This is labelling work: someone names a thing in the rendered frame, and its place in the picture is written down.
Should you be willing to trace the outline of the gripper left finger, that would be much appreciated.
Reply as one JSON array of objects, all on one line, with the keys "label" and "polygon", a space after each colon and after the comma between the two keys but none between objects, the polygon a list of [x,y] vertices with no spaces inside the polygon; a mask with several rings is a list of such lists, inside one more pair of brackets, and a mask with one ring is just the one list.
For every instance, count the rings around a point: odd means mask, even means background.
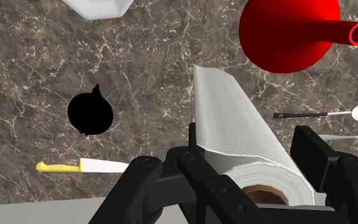
[{"label": "gripper left finger", "polygon": [[133,159],[89,224],[155,224],[165,207],[178,205],[188,224],[272,224],[227,175],[219,175],[196,145],[170,149],[165,161]]}]

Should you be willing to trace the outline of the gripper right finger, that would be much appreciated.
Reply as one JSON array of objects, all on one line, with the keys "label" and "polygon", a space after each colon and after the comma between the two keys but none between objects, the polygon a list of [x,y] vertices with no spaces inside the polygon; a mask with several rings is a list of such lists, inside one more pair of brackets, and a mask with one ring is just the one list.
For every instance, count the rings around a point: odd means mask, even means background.
[{"label": "gripper right finger", "polygon": [[327,204],[358,224],[358,157],[333,150],[308,126],[294,130],[290,155]]}]

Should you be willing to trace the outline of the white paper towel roll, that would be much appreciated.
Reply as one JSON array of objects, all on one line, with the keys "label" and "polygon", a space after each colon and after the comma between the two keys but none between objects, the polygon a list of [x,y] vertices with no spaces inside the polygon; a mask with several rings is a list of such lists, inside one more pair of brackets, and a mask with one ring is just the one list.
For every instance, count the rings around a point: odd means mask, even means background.
[{"label": "white paper towel roll", "polygon": [[254,202],[314,205],[314,190],[234,77],[194,67],[196,143]]}]

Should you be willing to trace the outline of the black round fruit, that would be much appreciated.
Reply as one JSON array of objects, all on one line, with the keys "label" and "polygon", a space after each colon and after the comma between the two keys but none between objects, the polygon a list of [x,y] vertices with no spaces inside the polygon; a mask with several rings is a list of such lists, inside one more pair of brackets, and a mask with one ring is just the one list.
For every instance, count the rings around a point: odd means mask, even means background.
[{"label": "black round fruit", "polygon": [[113,109],[103,98],[99,84],[91,92],[74,96],[67,107],[71,125],[86,136],[107,131],[113,122]]}]

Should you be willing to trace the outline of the red round vase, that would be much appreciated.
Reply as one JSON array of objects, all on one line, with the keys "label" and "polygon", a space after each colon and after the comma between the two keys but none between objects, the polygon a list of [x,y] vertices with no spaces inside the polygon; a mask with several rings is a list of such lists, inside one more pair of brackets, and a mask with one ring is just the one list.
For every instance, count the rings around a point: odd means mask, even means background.
[{"label": "red round vase", "polygon": [[358,46],[358,22],[341,20],[338,0],[248,0],[238,35],[255,65],[293,73],[314,65],[334,43]]}]

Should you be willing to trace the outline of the white angular dish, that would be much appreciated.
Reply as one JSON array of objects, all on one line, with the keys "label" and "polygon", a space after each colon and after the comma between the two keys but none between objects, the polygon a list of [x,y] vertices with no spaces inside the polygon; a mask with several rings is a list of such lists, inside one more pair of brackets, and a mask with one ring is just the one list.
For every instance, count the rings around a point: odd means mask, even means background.
[{"label": "white angular dish", "polygon": [[87,20],[122,17],[134,0],[61,0]]}]

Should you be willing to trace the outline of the black handled spoon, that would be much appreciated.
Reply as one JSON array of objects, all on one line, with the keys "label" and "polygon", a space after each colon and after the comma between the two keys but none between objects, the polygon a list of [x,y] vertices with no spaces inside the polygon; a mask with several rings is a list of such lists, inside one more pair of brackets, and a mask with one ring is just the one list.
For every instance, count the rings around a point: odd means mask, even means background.
[{"label": "black handled spoon", "polygon": [[297,117],[316,117],[316,116],[334,116],[334,115],[351,115],[358,121],[358,105],[354,106],[350,111],[323,112],[323,113],[274,113],[274,118],[297,118]]}]

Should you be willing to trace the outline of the yellow handled knife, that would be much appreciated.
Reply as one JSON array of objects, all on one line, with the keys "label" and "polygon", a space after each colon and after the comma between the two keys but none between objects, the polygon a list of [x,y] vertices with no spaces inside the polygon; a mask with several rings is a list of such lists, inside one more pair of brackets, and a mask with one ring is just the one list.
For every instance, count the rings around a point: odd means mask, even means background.
[{"label": "yellow handled knife", "polygon": [[91,158],[80,158],[78,165],[67,164],[45,164],[38,162],[38,172],[92,172],[92,173],[123,173],[129,166],[128,163],[98,160]]}]

